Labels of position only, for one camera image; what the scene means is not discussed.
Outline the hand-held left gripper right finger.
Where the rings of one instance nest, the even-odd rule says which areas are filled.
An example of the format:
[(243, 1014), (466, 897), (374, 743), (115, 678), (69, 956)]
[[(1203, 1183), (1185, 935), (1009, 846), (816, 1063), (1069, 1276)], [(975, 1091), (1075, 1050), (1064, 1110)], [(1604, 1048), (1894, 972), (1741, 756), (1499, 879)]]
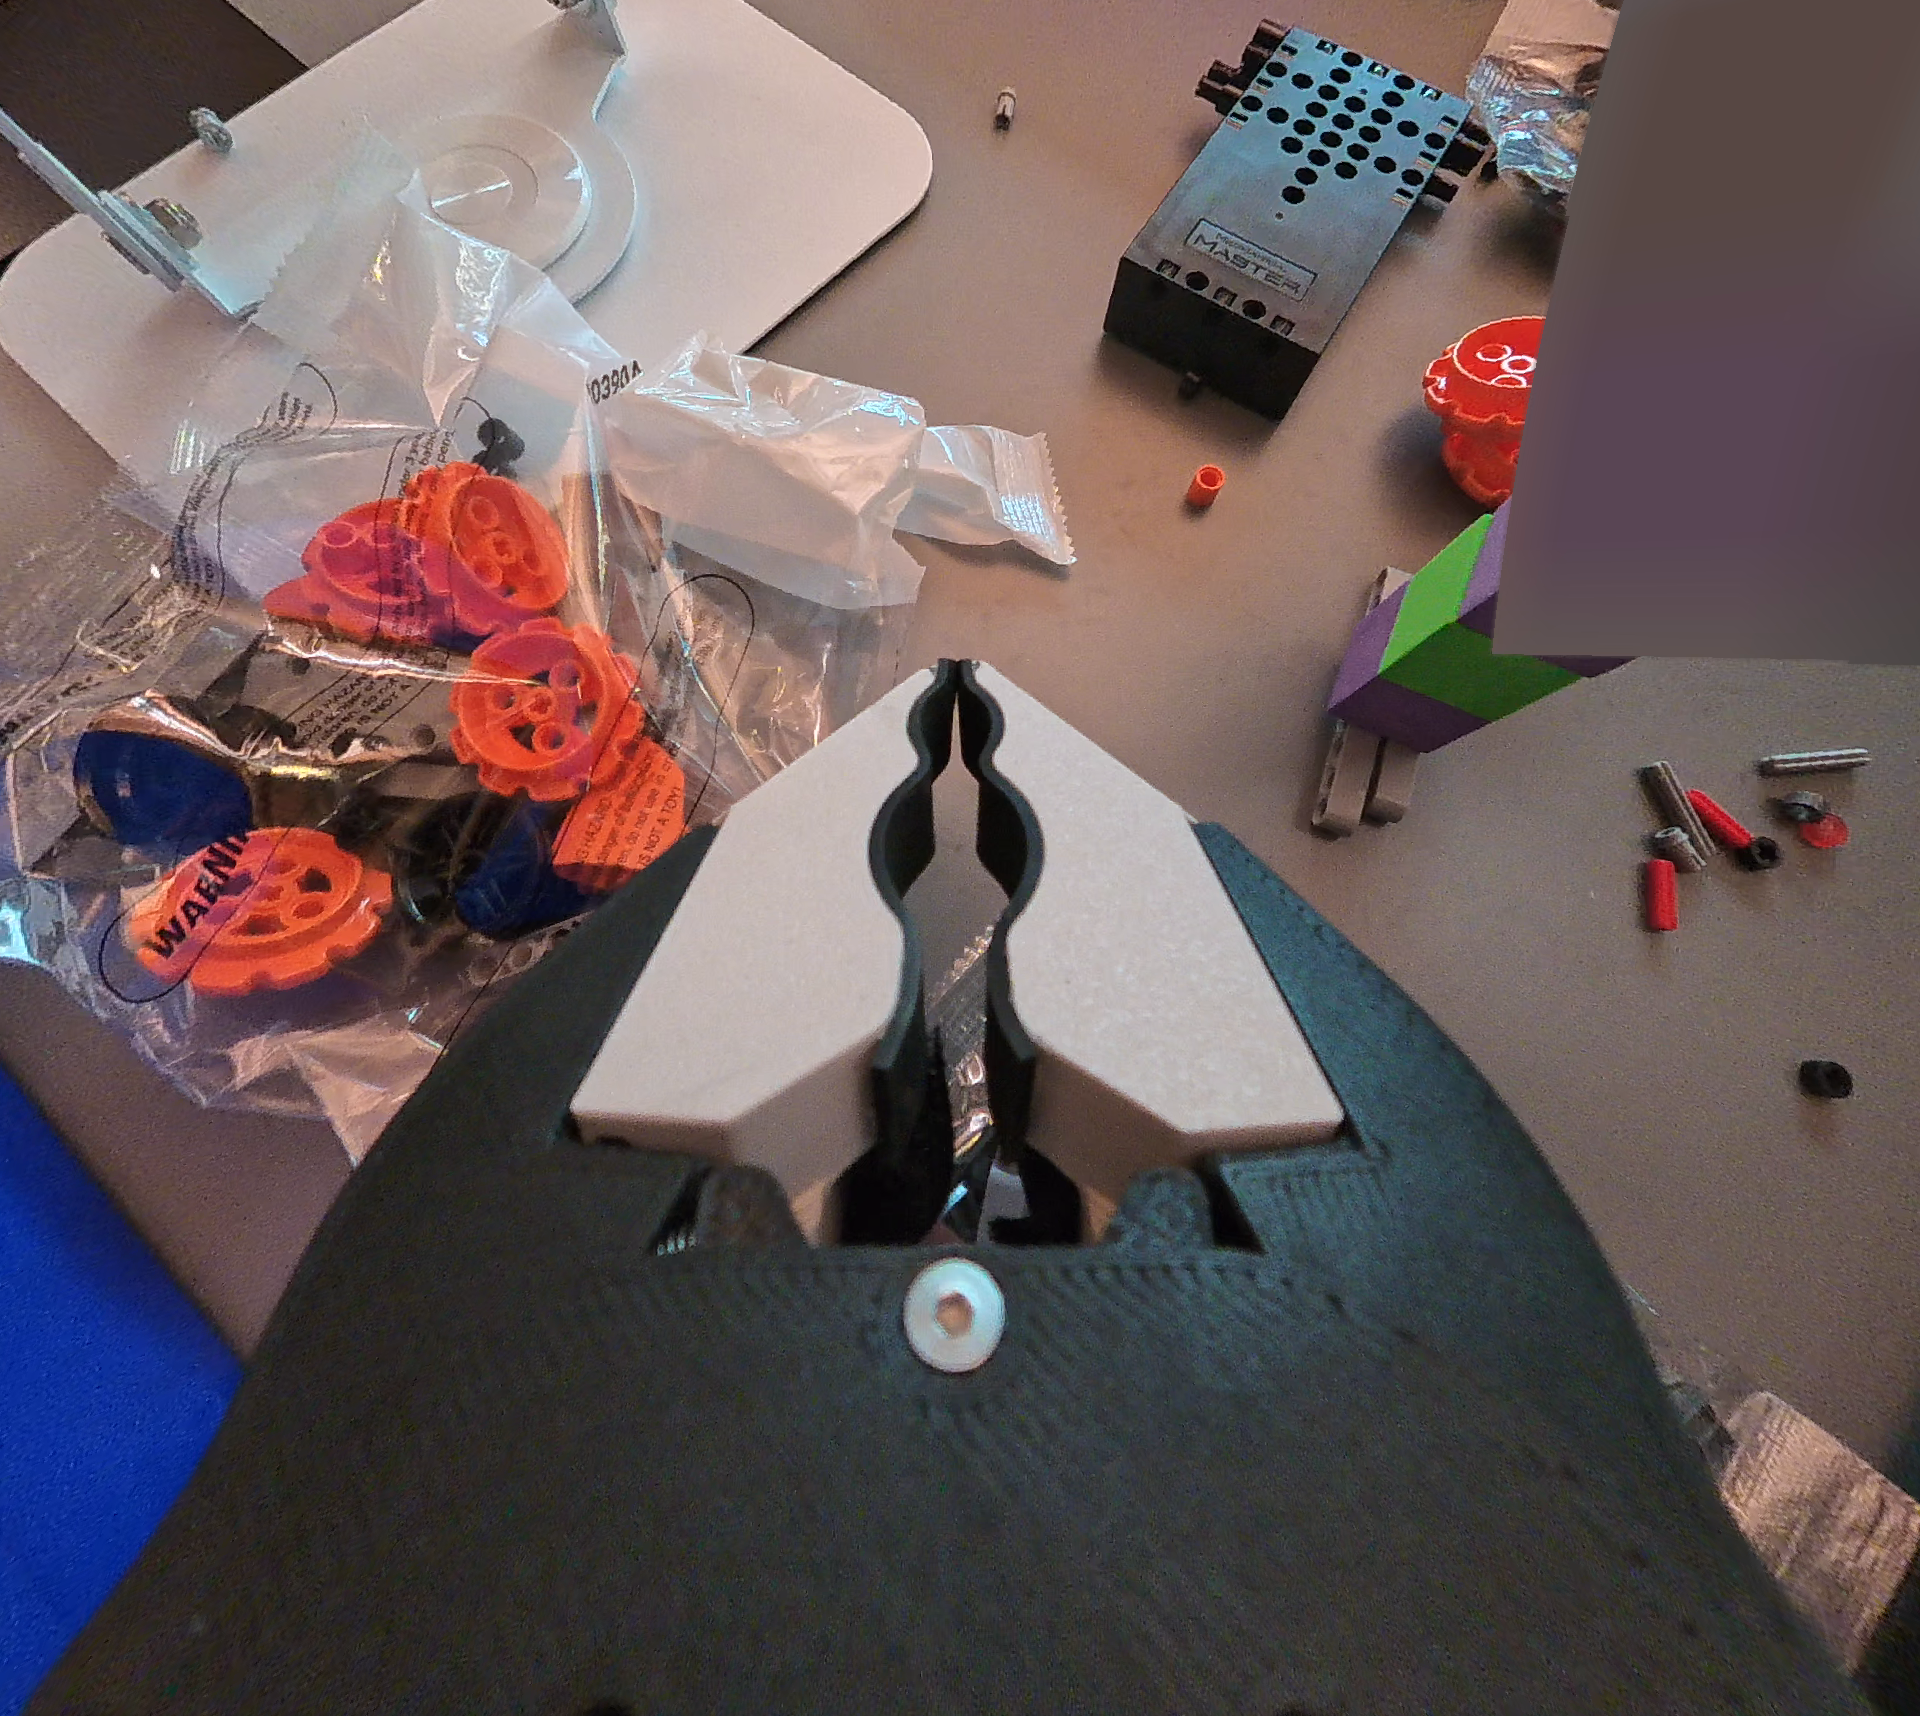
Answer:
[(963, 662), (989, 950), (989, 1089), (1012, 1156), (1094, 1227), (1150, 1169), (1340, 1137), (1345, 1114), (1186, 811), (986, 662)]

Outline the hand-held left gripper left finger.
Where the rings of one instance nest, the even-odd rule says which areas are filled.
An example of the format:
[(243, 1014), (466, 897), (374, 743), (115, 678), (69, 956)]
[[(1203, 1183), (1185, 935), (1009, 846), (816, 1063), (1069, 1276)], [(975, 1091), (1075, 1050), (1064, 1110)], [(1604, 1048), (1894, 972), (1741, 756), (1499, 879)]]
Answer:
[(930, 1230), (952, 1116), (904, 900), (959, 673), (916, 672), (731, 811), (575, 1094), (583, 1140), (839, 1194), (845, 1236)]

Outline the clear bag of orange gears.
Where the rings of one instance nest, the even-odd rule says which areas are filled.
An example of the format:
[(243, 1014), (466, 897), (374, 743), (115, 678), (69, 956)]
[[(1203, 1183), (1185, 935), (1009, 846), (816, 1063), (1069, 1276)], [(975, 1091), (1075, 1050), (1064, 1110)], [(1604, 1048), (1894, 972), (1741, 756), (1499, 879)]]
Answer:
[(364, 130), (160, 464), (3, 573), (3, 997), (380, 1137), (511, 974), (891, 684), (904, 610), (675, 546), (642, 372)]

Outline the purple foam cube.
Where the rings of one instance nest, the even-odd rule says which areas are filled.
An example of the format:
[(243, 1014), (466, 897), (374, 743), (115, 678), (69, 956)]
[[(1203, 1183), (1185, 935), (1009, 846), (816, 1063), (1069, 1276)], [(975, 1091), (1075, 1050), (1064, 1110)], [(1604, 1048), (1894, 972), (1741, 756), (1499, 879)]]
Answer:
[(1564, 672), (1568, 678), (1592, 678), (1596, 673), (1618, 672), (1624, 667), (1632, 658), (1609, 658), (1609, 653), (1497, 653), (1493, 652), (1493, 624), (1497, 624), (1497, 610), (1499, 610), (1499, 573), (1503, 573), (1503, 548), (1508, 538), (1508, 524), (1511, 524), (1511, 503), (1503, 503), (1492, 518), (1486, 529), (1486, 541), (1476, 550), (1473, 570), (1469, 575), (1464, 602), (1461, 602), (1461, 624), (1469, 633), (1469, 645), (1473, 652), (1492, 653), (1493, 666), (1499, 672)]
[(1401, 594), (1369, 607), (1338, 666), (1327, 711), (1379, 741), (1432, 752), (1469, 733), (1476, 719), (1448, 701), (1404, 688), (1384, 667), (1384, 648), (1398, 620)]

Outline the green foam cube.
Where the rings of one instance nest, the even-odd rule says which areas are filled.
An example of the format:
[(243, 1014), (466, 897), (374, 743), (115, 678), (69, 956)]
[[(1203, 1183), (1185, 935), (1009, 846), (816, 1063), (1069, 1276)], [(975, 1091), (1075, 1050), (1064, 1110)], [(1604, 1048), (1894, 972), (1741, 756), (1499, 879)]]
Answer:
[(1398, 589), (1398, 620), (1387, 638), (1383, 667), (1404, 688), (1444, 699), (1458, 713), (1476, 719), (1469, 733), (1578, 681), (1578, 676), (1568, 678), (1564, 672), (1499, 672), (1492, 653), (1469, 645), (1461, 602), (1486, 541), (1487, 518), (1455, 538), (1451, 546), (1404, 581)]

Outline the white plastic pouch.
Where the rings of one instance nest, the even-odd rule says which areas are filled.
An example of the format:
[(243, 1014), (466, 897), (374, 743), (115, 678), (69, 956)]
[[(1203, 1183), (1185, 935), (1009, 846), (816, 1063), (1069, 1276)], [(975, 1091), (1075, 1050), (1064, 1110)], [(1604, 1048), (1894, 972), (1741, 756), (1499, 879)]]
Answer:
[(915, 399), (690, 340), (598, 415), (614, 477), (668, 542), (821, 607), (901, 607), (901, 532), (1075, 548), (1044, 436), (934, 426)]

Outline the clear bag of grey parts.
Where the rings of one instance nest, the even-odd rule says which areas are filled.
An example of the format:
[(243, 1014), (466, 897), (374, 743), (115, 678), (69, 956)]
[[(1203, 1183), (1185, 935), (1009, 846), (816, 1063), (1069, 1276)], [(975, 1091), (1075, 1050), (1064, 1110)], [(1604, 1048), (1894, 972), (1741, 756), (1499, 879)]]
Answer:
[(1858, 1667), (1918, 1560), (1918, 1502), (1714, 1357), (1653, 1360), (1741, 1535), (1836, 1660)]

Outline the orange gear stack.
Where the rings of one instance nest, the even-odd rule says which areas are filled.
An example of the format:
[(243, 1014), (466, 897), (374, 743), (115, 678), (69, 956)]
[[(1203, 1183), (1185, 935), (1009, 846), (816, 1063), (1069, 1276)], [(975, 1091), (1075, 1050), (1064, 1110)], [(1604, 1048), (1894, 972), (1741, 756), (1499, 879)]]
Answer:
[(1440, 463), (1483, 510), (1499, 510), (1517, 485), (1542, 332), (1544, 314), (1480, 322), (1423, 372), (1423, 401), (1440, 419)]

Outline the black perforated control box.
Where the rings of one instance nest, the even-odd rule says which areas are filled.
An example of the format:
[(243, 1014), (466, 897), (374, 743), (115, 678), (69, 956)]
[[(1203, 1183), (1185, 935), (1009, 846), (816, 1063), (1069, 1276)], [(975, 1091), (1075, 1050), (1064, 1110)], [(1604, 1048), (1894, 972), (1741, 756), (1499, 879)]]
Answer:
[(1492, 146), (1469, 96), (1259, 22), (1195, 85), (1217, 127), (1114, 270), (1104, 332), (1281, 419), (1423, 201)]

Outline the white metal stand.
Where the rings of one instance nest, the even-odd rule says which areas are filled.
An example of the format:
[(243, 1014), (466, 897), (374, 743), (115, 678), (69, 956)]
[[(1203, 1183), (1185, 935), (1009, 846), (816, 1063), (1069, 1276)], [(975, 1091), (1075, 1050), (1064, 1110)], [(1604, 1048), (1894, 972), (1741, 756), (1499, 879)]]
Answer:
[(359, 134), (421, 169), (529, 134), (527, 169), (575, 167), (575, 240), (547, 273), (643, 371), (696, 334), (735, 354), (915, 215), (924, 130), (743, 0), (348, 0), (350, 45), (229, 119), (229, 156), (166, 144), (134, 198), (175, 198), (194, 262), (265, 294)]

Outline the small clear bag of parts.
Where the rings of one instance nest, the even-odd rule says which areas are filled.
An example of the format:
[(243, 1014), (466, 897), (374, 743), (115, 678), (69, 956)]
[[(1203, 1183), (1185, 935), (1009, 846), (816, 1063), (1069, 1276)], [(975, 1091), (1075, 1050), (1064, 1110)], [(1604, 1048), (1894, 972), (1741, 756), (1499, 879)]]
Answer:
[(1567, 216), (1618, 11), (1596, 0), (1508, 0), (1469, 75), (1504, 184)]

